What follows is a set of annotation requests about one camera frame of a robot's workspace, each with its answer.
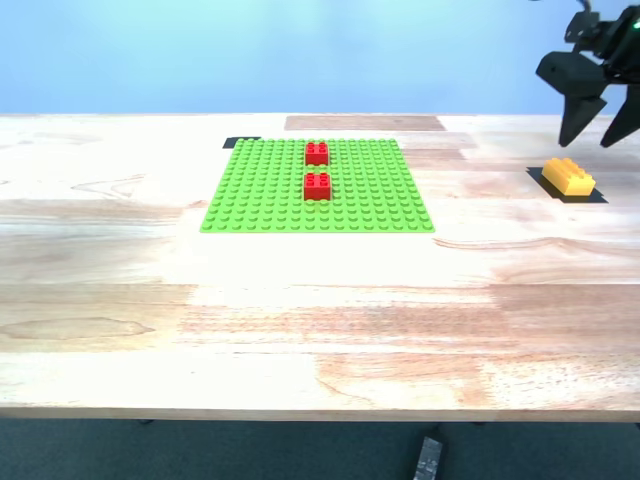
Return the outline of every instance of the black mat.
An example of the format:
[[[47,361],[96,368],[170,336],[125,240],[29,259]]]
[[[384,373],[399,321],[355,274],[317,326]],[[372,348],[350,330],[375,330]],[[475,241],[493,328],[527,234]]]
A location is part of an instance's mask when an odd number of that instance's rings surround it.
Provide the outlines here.
[[[229,137],[224,141],[222,148],[233,148],[236,146],[236,142],[242,140],[260,140],[262,137]]]
[[[562,192],[554,187],[549,180],[542,176],[541,167],[529,167],[527,168],[527,173],[545,190],[545,192],[551,196],[551,198],[557,198],[562,203],[609,203],[604,199],[602,193],[600,193],[596,188],[593,189],[593,192],[591,192],[591,195],[588,197],[563,195]]]

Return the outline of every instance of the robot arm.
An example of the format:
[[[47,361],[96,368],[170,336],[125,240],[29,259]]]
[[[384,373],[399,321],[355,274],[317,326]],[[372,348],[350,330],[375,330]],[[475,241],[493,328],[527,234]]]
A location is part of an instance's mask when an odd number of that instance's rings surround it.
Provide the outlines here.
[[[604,135],[610,147],[640,129],[640,6],[626,8],[613,22],[600,21],[589,0],[578,0],[584,11],[575,15],[565,34],[573,52],[551,52],[537,74],[564,95],[559,143],[566,147],[607,104],[601,98],[611,84],[627,85],[627,100]],[[580,52],[592,52],[597,64]]]

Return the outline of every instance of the blue wall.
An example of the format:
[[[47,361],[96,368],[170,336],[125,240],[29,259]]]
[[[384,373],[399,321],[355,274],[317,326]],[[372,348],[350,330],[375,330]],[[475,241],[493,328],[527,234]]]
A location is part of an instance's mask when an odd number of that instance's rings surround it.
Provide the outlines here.
[[[0,112],[559,113],[572,0],[5,0]],[[617,17],[631,2],[602,0]],[[623,91],[609,90],[617,110]]]

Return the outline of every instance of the wooden table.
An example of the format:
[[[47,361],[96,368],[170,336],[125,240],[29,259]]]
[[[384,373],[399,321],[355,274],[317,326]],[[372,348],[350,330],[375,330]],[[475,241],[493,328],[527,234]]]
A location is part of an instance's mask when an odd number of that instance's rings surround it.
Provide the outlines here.
[[[608,121],[1,117],[0,413],[638,422],[640,135]],[[396,138],[437,233],[200,234],[230,136]],[[550,198],[554,156],[609,203]]]

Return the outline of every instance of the cable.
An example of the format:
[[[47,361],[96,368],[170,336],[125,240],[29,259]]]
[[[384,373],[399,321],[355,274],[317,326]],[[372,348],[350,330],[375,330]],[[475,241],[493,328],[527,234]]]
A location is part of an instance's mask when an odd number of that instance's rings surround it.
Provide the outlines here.
[[[584,11],[587,13],[591,13],[591,0],[578,0],[580,4],[584,7]]]

